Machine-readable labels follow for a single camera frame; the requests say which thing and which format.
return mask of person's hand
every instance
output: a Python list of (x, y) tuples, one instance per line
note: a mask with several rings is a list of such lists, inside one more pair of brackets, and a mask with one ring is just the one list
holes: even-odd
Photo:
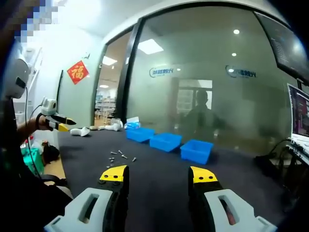
[(41, 115), (39, 118), (39, 130), (42, 131), (53, 131), (53, 128), (49, 127), (46, 123), (46, 118), (44, 115)]

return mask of person's arm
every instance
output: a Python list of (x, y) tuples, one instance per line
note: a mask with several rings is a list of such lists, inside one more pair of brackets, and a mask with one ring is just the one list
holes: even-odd
[(48, 127), (45, 123), (45, 117), (42, 115), (39, 118), (39, 128), (35, 125), (36, 118), (33, 117), (27, 122), (27, 126), (25, 123), (22, 123), (17, 126), (17, 134), (19, 143), (22, 144), (33, 132), (36, 130), (42, 130), (42, 131), (52, 131), (53, 129)]

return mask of dark gray table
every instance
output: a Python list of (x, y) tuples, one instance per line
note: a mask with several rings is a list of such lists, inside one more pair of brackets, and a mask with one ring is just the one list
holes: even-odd
[(212, 171), (226, 189), (232, 189), (251, 204), (256, 216), (274, 224), (281, 212), (282, 188), (264, 176), (253, 163), (253, 155), (214, 147), (208, 164), (182, 160), (180, 152), (166, 153), (149, 144), (126, 139), (124, 132), (92, 131), (89, 137), (59, 133), (63, 168), (74, 197), (85, 188), (95, 188), (110, 164), (111, 151), (121, 150), (128, 159), (114, 155), (115, 166), (130, 169), (127, 232), (192, 231), (188, 211), (188, 168)]

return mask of monitor screen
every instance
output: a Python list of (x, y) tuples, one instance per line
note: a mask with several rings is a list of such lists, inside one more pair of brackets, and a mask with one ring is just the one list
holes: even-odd
[(292, 133), (309, 137), (309, 95), (288, 84), (291, 110)]
[(273, 49), (277, 66), (294, 78), (309, 82), (309, 61), (298, 37), (281, 23), (255, 13)]

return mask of ceiling light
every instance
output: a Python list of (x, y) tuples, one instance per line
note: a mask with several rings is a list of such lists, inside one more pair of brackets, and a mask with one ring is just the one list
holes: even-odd
[(117, 61), (116, 61), (115, 59), (112, 59), (112, 58), (109, 58), (109, 57), (104, 56), (104, 57), (103, 57), (102, 64), (105, 64), (105, 65), (110, 66), (110, 65), (112, 65), (112, 64), (114, 64), (114, 63), (116, 63), (116, 62), (117, 62)]
[(164, 51), (163, 48), (160, 47), (153, 39), (149, 39), (149, 40), (139, 43), (138, 49), (148, 55), (156, 53), (156, 52)]

